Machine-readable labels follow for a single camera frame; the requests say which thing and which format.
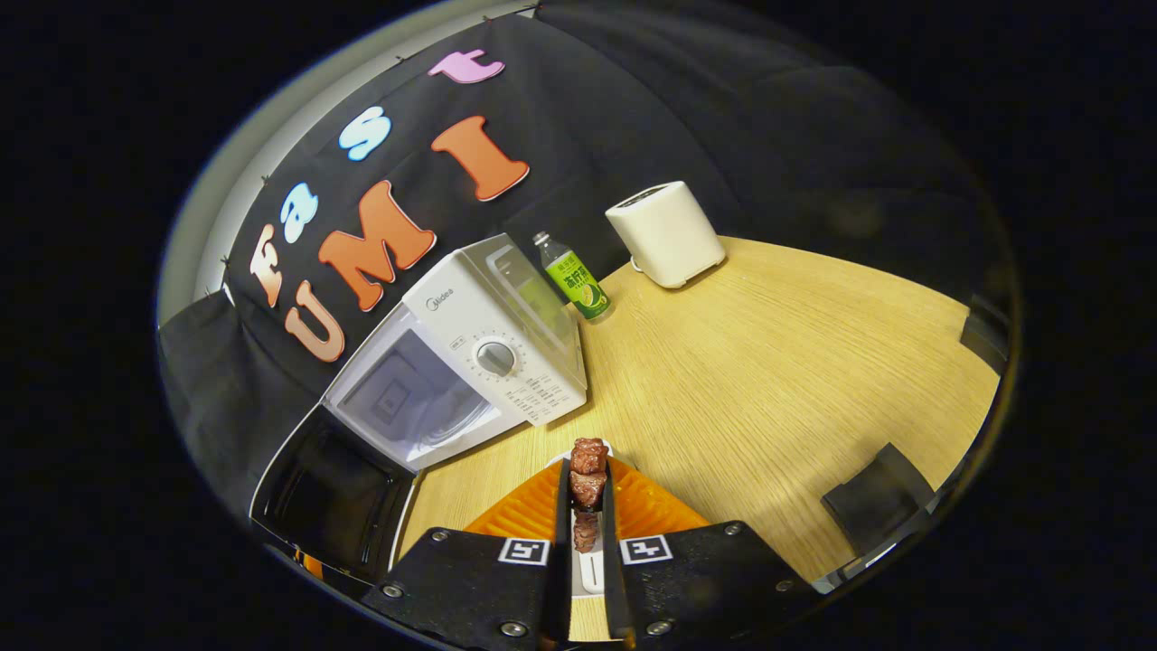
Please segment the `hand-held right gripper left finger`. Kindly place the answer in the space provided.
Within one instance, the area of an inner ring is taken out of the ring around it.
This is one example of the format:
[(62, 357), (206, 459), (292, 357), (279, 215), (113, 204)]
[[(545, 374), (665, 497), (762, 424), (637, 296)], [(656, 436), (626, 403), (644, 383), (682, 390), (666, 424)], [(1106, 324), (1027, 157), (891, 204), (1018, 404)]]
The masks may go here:
[(570, 620), (569, 461), (535, 475), (546, 531), (491, 535), (428, 528), (361, 605), (434, 650), (557, 650)]

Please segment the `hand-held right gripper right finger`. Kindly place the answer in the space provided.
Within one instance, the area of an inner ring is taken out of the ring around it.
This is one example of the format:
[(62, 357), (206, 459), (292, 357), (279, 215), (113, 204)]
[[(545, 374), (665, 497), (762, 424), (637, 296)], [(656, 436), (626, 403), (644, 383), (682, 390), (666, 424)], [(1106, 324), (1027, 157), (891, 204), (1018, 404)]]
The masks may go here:
[(628, 650), (760, 650), (815, 611), (815, 586), (744, 521), (708, 524), (607, 458), (607, 627)]

